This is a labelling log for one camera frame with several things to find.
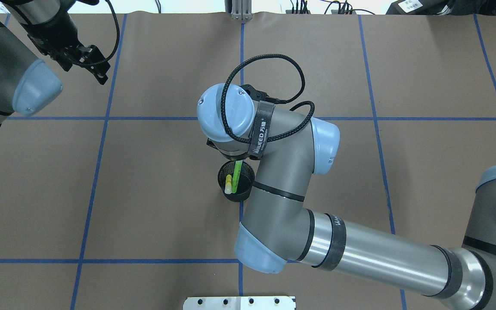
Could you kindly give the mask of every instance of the green marker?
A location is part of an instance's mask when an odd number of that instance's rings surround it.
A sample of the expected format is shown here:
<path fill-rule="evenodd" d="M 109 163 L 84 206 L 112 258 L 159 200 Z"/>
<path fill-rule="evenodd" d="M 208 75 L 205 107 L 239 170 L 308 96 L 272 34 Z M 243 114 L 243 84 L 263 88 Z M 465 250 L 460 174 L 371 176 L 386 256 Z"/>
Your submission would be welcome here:
<path fill-rule="evenodd" d="M 232 174 L 232 189 L 231 189 L 231 192 L 233 194 L 236 193 L 236 189 L 239 186 L 240 168 L 241 167 L 242 167 L 242 161 L 236 161 L 235 162 L 235 171 Z"/>

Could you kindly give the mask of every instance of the white bracket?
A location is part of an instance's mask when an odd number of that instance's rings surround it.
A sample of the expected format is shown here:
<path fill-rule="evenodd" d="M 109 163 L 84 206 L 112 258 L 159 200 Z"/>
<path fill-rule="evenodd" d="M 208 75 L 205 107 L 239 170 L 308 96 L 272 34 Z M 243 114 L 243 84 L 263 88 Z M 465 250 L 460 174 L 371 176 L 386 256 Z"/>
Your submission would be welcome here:
<path fill-rule="evenodd" d="M 252 0 L 232 0 L 231 17 L 243 22 L 252 19 Z"/>
<path fill-rule="evenodd" d="M 296 310 L 293 296 L 187 298 L 183 310 Z"/>

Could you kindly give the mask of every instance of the sticker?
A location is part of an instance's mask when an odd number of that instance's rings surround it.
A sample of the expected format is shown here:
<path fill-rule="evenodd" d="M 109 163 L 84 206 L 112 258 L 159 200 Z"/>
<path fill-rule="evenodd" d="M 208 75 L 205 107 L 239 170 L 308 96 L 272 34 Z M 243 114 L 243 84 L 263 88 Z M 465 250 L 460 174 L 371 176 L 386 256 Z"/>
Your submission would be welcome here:
<path fill-rule="evenodd" d="M 412 12 L 412 11 L 416 10 L 417 8 L 422 8 L 422 3 L 420 3 L 419 0 L 406 0 L 403 2 L 399 2 L 399 6 L 405 12 Z"/>

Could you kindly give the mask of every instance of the white floor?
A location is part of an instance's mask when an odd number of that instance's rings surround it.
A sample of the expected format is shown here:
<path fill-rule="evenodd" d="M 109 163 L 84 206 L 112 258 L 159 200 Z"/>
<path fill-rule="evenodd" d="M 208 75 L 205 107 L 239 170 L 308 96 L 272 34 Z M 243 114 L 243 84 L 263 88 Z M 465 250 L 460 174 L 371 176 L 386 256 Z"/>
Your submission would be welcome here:
<path fill-rule="evenodd" d="M 349 0 L 354 9 L 366 9 L 375 14 L 385 14 L 393 0 Z M 201 13 L 201 12 L 223 12 L 224 0 L 160 0 L 163 13 Z M 322 0 L 308 0 L 307 6 L 312 14 L 323 14 L 326 7 L 329 5 Z M 154 0 L 112 0 L 112 5 L 117 13 L 135 12 L 143 10 L 146 12 L 158 12 Z M 253 0 L 253 12 L 276 12 L 285 13 L 290 10 L 292 4 L 290 0 Z M 337 5 L 333 4 L 331 9 L 337 9 Z M 69 10 L 74 13 L 97 13 L 110 12 L 108 4 L 104 0 L 100 0 L 97 6 L 89 6 L 87 4 L 76 2 Z M 367 14 L 366 12 L 358 11 L 358 14 Z"/>

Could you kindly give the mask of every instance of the black cup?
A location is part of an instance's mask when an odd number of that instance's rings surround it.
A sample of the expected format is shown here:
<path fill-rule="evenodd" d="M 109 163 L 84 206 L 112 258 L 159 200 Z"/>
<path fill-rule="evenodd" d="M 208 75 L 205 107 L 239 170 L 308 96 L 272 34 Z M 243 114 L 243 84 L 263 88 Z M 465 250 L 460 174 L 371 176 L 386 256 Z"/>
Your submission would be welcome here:
<path fill-rule="evenodd" d="M 228 174 L 233 176 L 235 173 L 235 161 L 227 161 L 225 164 L 219 168 L 217 174 L 217 182 L 219 187 L 223 192 L 223 195 L 232 202 L 242 202 L 250 196 L 250 191 L 252 190 L 252 183 L 254 183 L 254 169 L 245 161 L 242 162 L 242 167 L 240 168 L 239 186 L 236 188 L 236 193 L 226 194 L 225 193 L 225 181 Z"/>

